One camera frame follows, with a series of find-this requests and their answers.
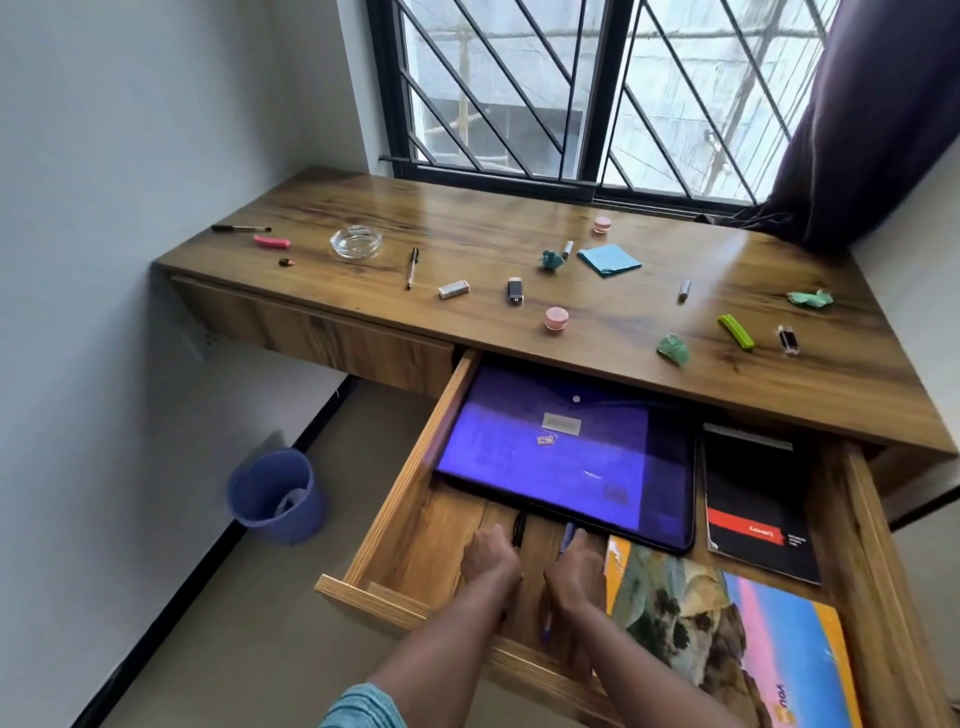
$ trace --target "notebook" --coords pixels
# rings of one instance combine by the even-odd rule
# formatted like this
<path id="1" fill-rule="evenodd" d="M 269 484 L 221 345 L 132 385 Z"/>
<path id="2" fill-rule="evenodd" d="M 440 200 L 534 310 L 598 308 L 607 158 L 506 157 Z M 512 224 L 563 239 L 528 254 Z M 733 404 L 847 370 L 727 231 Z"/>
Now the notebook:
<path id="1" fill-rule="evenodd" d="M 643 265 L 619 245 L 613 244 L 578 251 L 577 256 L 604 278 L 624 271 L 632 271 Z"/>
<path id="2" fill-rule="evenodd" d="M 705 424 L 704 464 L 709 549 L 819 584 L 793 444 Z"/>
<path id="3" fill-rule="evenodd" d="M 636 389 L 488 356 L 437 471 L 524 510 L 684 551 L 694 435 L 684 410 Z"/>
<path id="4" fill-rule="evenodd" d="M 862 726 L 832 607 L 615 536 L 605 573 L 613 621 L 745 726 Z"/>

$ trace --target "red label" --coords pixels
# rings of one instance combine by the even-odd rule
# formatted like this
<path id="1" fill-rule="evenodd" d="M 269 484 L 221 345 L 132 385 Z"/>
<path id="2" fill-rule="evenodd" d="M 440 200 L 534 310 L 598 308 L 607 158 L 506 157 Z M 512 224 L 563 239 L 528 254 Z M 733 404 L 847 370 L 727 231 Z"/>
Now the red label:
<path id="1" fill-rule="evenodd" d="M 750 519 L 741 519 L 739 516 L 731 516 L 729 513 L 713 508 L 707 509 L 707 520 L 713 525 L 742 533 L 744 536 L 753 536 L 755 539 L 783 546 L 783 534 L 775 526 L 751 521 Z"/>

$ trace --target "hand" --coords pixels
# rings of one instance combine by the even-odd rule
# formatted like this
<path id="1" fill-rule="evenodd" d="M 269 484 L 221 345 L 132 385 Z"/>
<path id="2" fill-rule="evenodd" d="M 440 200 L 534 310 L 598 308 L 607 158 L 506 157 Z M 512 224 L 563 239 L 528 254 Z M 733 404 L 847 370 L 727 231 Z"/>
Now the hand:
<path id="1" fill-rule="evenodd" d="M 543 572 L 557 609 L 568 615 L 591 604 L 604 609 L 607 577 L 603 567 L 603 557 L 587 543 L 587 532 L 578 529 L 564 555 Z"/>
<path id="2" fill-rule="evenodd" d="M 484 574 L 496 573 L 507 582 L 508 589 L 512 589 L 522 577 L 520 557 L 516 554 L 503 526 L 495 523 L 491 528 L 481 528 L 473 534 L 473 538 L 464 549 L 464 560 L 460 564 L 460 573 L 467 583 L 474 581 Z"/>

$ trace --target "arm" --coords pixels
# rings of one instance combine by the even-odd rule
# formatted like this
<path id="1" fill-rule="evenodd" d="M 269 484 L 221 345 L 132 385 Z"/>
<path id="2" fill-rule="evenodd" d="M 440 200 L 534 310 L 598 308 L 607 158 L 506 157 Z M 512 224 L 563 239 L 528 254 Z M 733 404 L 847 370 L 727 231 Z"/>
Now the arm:
<path id="1" fill-rule="evenodd" d="M 647 652 L 596 606 L 606 593 L 603 558 L 589 549 L 584 531 L 577 531 L 544 576 L 624 725 L 742 728 L 722 705 Z"/>
<path id="2" fill-rule="evenodd" d="M 519 557 L 499 524 L 474 534 L 460 571 L 460 591 L 370 679 L 410 728 L 460 728 L 467 720 L 504 602 L 520 580 Z"/>

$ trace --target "glass ashtray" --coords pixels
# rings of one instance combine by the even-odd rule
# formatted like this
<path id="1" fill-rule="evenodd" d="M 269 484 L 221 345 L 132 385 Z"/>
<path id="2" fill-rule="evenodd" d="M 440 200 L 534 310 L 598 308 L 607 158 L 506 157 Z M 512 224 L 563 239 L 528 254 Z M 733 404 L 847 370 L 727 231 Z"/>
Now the glass ashtray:
<path id="1" fill-rule="evenodd" d="M 330 245 L 340 257 L 360 260 L 370 257 L 383 245 L 380 231 L 366 225 L 351 225 L 346 230 L 336 231 L 330 238 Z"/>

